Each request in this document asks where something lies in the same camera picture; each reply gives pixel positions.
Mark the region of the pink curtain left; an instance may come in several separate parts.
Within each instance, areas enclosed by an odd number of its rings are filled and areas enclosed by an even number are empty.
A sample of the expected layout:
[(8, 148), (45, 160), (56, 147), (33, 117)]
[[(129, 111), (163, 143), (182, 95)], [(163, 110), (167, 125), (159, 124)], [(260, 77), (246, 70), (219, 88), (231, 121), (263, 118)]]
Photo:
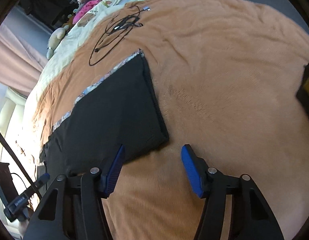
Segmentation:
[(47, 62), (44, 55), (5, 24), (0, 26), (0, 83), (27, 97)]

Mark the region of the brown fleece blanket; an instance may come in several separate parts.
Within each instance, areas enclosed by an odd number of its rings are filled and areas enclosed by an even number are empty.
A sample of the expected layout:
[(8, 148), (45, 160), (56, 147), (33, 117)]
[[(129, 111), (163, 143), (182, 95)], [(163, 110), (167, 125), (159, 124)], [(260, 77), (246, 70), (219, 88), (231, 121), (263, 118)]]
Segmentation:
[(296, 99), (309, 35), (280, 12), (245, 0), (130, 2), (100, 21), (39, 99), (41, 143), (88, 86), (141, 49), (169, 143), (121, 171), (104, 201), (115, 239), (192, 239), (203, 200), (180, 151), (190, 144), (231, 176), (249, 174), (285, 239), (309, 216), (309, 119)]

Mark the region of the cream bed sheet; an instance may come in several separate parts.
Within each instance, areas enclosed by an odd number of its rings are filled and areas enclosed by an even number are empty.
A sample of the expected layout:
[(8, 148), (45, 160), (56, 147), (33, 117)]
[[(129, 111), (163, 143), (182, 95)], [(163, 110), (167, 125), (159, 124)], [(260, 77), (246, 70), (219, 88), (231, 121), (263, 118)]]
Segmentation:
[(37, 84), (27, 97), (23, 116), (25, 122), (32, 121), (44, 89), (73, 60), (76, 50), (84, 44), (96, 25), (108, 15), (123, 8), (126, 3), (135, 1), (143, 0), (103, 0), (87, 12), (93, 17), (85, 26), (74, 25), (58, 45), (53, 57), (42, 70)]

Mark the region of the beige plush toy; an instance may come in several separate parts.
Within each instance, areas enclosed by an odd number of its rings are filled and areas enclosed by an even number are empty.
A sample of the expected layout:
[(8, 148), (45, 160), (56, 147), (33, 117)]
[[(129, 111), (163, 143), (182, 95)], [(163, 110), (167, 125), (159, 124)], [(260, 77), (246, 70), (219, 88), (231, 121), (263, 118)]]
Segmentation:
[(64, 27), (60, 27), (56, 29), (48, 40), (48, 50), (46, 53), (46, 58), (49, 60), (54, 55), (55, 49), (60, 44), (61, 40), (65, 37), (66, 32), (69, 29), (69, 25), (65, 25)]

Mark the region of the cream padded headboard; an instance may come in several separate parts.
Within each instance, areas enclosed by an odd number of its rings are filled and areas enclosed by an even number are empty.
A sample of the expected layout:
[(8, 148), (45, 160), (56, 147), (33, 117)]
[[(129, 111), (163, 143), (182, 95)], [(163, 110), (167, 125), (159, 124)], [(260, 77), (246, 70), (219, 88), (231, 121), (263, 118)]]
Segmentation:
[(0, 102), (0, 132), (17, 134), (22, 126), (26, 98), (8, 88)]

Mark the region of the black t-shirt with patterned trim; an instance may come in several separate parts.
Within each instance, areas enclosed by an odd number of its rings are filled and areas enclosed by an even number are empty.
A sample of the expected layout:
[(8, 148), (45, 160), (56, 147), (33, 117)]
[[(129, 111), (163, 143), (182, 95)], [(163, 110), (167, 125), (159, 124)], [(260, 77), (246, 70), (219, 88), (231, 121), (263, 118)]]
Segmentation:
[(54, 124), (40, 161), (51, 177), (74, 176), (114, 156), (120, 145), (131, 161), (168, 141), (148, 62), (136, 51), (76, 98)]

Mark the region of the pink clothing pile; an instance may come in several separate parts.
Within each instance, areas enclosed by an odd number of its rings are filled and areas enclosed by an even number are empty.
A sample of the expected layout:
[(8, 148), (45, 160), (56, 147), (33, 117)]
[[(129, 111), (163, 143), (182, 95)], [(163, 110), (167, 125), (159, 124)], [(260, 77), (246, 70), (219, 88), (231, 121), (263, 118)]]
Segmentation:
[(95, 7), (99, 2), (100, 0), (91, 0), (80, 6), (73, 18), (73, 24), (76, 24), (88, 11)]

